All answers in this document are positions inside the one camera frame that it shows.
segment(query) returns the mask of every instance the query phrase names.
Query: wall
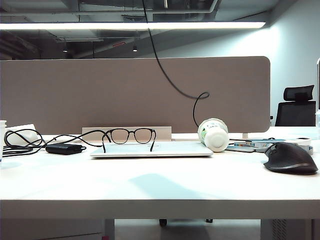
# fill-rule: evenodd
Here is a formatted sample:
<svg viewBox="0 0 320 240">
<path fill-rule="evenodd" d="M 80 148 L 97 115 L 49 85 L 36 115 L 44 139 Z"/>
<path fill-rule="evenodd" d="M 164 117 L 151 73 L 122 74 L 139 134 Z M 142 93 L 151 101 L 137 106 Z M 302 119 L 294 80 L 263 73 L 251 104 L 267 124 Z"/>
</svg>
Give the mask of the wall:
<svg viewBox="0 0 320 240">
<path fill-rule="evenodd" d="M 159 57 L 266 56 L 271 62 L 271 106 L 274 124 L 286 87 L 316 85 L 320 57 L 320 1 L 298 0 L 282 14 L 276 9 L 272 25 L 261 30 L 228 34 L 162 50 Z"/>
</svg>

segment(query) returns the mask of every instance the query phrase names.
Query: ceiling light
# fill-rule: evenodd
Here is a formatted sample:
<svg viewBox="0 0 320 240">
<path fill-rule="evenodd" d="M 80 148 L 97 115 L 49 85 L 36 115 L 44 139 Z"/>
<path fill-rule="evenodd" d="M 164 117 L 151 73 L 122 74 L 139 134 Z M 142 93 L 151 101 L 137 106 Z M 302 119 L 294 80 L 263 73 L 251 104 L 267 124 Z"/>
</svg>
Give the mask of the ceiling light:
<svg viewBox="0 0 320 240">
<path fill-rule="evenodd" d="M 0 23 L 0 30 L 124 30 L 259 29 L 265 22 L 65 22 Z"/>
</svg>

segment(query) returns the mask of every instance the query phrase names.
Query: black office chair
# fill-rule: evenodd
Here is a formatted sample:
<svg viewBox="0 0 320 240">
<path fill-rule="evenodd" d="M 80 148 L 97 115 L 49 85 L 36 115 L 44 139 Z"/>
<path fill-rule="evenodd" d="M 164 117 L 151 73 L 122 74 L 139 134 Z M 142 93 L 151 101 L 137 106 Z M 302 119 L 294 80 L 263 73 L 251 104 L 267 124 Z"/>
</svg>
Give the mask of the black office chair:
<svg viewBox="0 0 320 240">
<path fill-rule="evenodd" d="M 315 85 L 287 87 L 283 93 L 286 102 L 278 104 L 275 126 L 311 127 L 316 125 L 316 101 L 312 100 Z"/>
</svg>

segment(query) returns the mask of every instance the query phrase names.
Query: black mouse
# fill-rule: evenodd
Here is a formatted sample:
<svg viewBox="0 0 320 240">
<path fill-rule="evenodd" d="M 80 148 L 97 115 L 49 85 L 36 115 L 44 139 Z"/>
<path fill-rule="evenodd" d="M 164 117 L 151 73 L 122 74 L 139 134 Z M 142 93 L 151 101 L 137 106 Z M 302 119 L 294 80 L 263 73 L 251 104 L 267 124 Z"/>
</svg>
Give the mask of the black mouse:
<svg viewBox="0 0 320 240">
<path fill-rule="evenodd" d="M 277 142 L 264 154 L 269 161 L 264 166 L 273 172 L 288 174 L 314 174 L 318 168 L 303 148 L 288 142 Z"/>
</svg>

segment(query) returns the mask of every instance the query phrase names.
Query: white cup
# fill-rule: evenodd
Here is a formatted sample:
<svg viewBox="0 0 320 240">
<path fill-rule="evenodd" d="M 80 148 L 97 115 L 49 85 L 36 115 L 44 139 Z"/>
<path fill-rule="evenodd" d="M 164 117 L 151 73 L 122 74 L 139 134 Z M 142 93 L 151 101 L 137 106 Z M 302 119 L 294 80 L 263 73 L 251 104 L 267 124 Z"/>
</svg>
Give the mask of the white cup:
<svg viewBox="0 0 320 240">
<path fill-rule="evenodd" d="M 4 137 L 6 132 L 6 120 L 0 120 L 0 162 L 2 160 L 2 153 L 5 145 Z"/>
<path fill-rule="evenodd" d="M 198 136 L 213 152 L 222 152 L 229 144 L 228 127 L 218 118 L 204 120 L 198 128 Z"/>
</svg>

